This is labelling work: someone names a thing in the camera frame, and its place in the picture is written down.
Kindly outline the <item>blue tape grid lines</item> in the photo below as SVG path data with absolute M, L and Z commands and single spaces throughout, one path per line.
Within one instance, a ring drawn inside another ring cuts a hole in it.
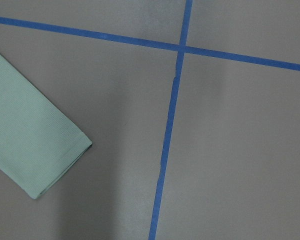
M 151 222 L 150 222 L 150 228 L 148 234 L 148 239 L 150 240 L 154 240 L 157 234 L 162 195 L 164 192 L 165 176 L 166 176 L 166 170 L 167 170 L 168 159 L 169 159 L 174 118 L 175 118 L 177 99 L 179 94 L 185 54 L 212 57 L 217 59 L 225 59 L 225 60 L 231 60 L 236 62 L 250 63 L 250 64 L 269 66 L 269 67 L 275 67 L 275 68 L 300 72 L 300 64 L 298 63 L 188 46 L 187 38 L 188 38 L 189 25 L 190 25 L 191 13 L 192 13 L 192 6 L 193 6 L 193 2 L 191 0 L 187 0 L 185 2 L 182 27 L 181 27 L 178 44 L 0 16 L 0 24 L 2 25 L 48 31 L 48 32 L 65 34 L 65 35 L 85 37 L 85 38 L 99 39 L 99 40 L 111 41 L 116 43 L 124 43 L 124 44 L 129 44 L 134 46 L 142 46 L 147 48 L 173 51 L 177 53 L 176 63 L 175 63 L 175 76 L 171 87 L 171 95 L 170 95 L 169 107 L 167 113 L 167 122 L 165 127 L 162 153 L 160 158 L 160 172 L 156 184 L 156 192 L 154 197 Z

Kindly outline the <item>light green long-sleeve shirt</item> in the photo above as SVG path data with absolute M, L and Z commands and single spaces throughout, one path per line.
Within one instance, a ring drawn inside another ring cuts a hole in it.
M 0 54 L 0 170 L 32 199 L 92 141 Z

